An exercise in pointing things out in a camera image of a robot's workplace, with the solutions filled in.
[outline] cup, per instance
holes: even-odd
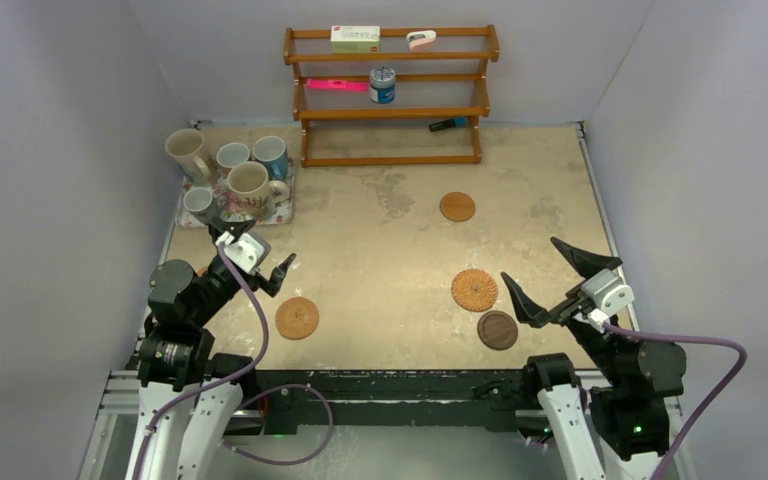
[[[254,143],[252,151],[255,160],[269,170],[270,178],[284,180],[290,173],[290,158],[287,156],[287,145],[280,137],[262,137]]]
[[[234,192],[246,212],[258,220],[275,213],[275,204],[290,198],[290,187],[278,180],[269,180],[266,167],[256,162],[237,165],[228,174],[228,188]]]
[[[211,218],[219,216],[219,206],[213,198],[213,190],[205,187],[193,187],[185,193],[184,208],[205,225],[210,223]]]
[[[215,179],[211,171],[210,152],[204,135],[193,128],[182,128],[166,139],[166,153],[184,169],[194,184],[204,185]]]
[[[216,153],[216,163],[225,172],[225,176],[231,173],[231,169],[245,163],[251,158],[249,147],[244,143],[229,143]]]

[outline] gray wall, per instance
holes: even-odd
[[[287,27],[331,25],[483,26],[493,23],[502,53],[488,72],[491,119],[559,123],[595,108],[651,0],[131,0],[187,113],[253,123],[292,121]],[[326,50],[328,42],[321,46]],[[403,41],[393,48],[407,49]],[[457,62],[391,62],[396,72],[459,68]],[[318,72],[367,73],[368,65],[319,65]],[[402,85],[400,105],[465,104],[463,85]],[[353,97],[368,106],[363,95]]]
[[[125,0],[0,0],[0,479],[77,476],[133,348],[183,124]]]
[[[700,477],[768,478],[768,1],[656,1],[588,138],[643,327],[749,350],[691,432]],[[695,406],[735,355],[688,352]]]

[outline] wooden shelf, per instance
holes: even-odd
[[[295,53],[296,40],[323,40],[331,38],[330,29],[293,30],[284,35],[284,63],[293,68],[293,118],[302,124],[302,166],[347,165],[407,165],[480,163],[481,143],[478,134],[479,118],[490,114],[490,96],[487,92],[487,64],[499,60],[499,38],[493,25],[486,27],[415,27],[382,28],[381,37],[404,37],[410,32],[434,30],[438,37],[484,37],[484,48],[476,52],[376,52],[376,53]],[[412,108],[359,108],[359,109],[310,109],[304,84],[308,79],[337,79],[365,82],[366,75],[302,75],[299,64],[308,62],[363,62],[384,60],[478,60],[474,73],[407,74],[396,75],[398,83],[404,82],[473,82],[472,99],[468,106],[412,107]],[[374,120],[410,118],[467,117],[473,155],[430,157],[366,157],[366,158],[309,158],[311,121]]]

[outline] jar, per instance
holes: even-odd
[[[390,103],[396,98],[396,71],[390,67],[369,72],[369,98],[375,103]]]

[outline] cork coaster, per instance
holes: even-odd
[[[275,312],[275,326],[282,337],[301,340],[307,337],[319,325],[319,310],[316,305],[304,297],[287,300]]]
[[[491,310],[478,321],[478,338],[493,350],[507,350],[516,343],[519,330],[505,312]]]
[[[484,270],[470,268],[455,275],[452,280],[452,297],[470,312],[489,310],[498,296],[496,281]]]
[[[465,222],[475,214],[475,202],[465,193],[447,193],[440,200],[440,212],[453,222]]]

